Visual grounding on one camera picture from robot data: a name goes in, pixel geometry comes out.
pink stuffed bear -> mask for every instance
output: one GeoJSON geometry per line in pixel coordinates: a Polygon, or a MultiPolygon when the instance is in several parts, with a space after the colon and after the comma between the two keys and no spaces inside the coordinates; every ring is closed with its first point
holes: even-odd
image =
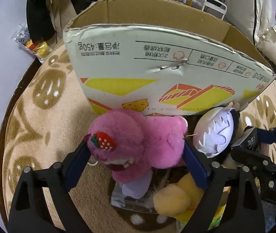
{"type": "Polygon", "coordinates": [[[181,116],[144,117],[131,109],[111,110],[92,123],[87,143],[113,178],[126,184],[150,173],[151,167],[177,165],[186,131],[187,121],[181,116]]]}

beige blanket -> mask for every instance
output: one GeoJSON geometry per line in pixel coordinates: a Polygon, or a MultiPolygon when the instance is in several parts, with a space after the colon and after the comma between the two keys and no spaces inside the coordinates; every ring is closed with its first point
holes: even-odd
{"type": "MultiPolygon", "coordinates": [[[[3,194],[9,214],[19,176],[26,166],[48,168],[76,149],[95,119],[75,76],[65,46],[60,44],[43,63],[10,115],[3,159],[3,194]]],[[[276,81],[240,116],[238,136],[247,125],[276,126],[276,81]]],[[[269,148],[276,163],[276,145],[269,148]]],[[[111,173],[102,164],[87,166],[70,196],[94,233],[176,232],[174,220],[163,216],[116,210],[110,205],[111,173]]],[[[47,205],[62,228],[48,190],[47,205]]]]}

silver bolt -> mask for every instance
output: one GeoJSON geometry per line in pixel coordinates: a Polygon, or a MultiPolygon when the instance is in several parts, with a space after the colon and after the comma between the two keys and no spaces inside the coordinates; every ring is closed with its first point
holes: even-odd
{"type": "Polygon", "coordinates": [[[219,168],[219,167],[220,167],[220,164],[219,164],[219,162],[217,162],[217,161],[213,161],[213,162],[211,163],[211,165],[212,165],[214,168],[219,168]]]}
{"type": "Polygon", "coordinates": [[[25,172],[25,173],[28,173],[28,172],[30,172],[30,171],[31,171],[31,167],[29,167],[29,166],[25,167],[25,169],[24,169],[24,172],[25,172]]]}
{"type": "Polygon", "coordinates": [[[273,187],[274,187],[274,182],[273,182],[272,180],[270,180],[269,183],[268,183],[268,186],[269,186],[270,188],[273,188],[273,187]]]}
{"type": "Polygon", "coordinates": [[[58,169],[59,167],[61,167],[61,163],[60,162],[56,162],[53,164],[53,168],[54,169],[58,169]]]}
{"type": "Polygon", "coordinates": [[[249,170],[250,170],[248,166],[243,166],[242,168],[245,172],[249,172],[249,170]]]}

red strawberry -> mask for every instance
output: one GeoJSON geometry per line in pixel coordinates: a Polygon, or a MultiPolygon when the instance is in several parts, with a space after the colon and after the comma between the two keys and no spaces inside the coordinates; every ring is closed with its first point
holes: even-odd
{"type": "Polygon", "coordinates": [[[92,141],[97,148],[107,152],[110,152],[117,146],[114,140],[104,132],[95,133],[90,141],[92,141]]]}

white ring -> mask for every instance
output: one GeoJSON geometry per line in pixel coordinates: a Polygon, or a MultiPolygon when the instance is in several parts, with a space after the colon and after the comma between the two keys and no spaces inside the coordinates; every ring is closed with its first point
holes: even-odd
{"type": "Polygon", "coordinates": [[[95,166],[95,165],[98,164],[98,161],[96,163],[94,163],[94,164],[91,164],[91,163],[87,162],[87,164],[90,165],[90,166],[95,166]]]}

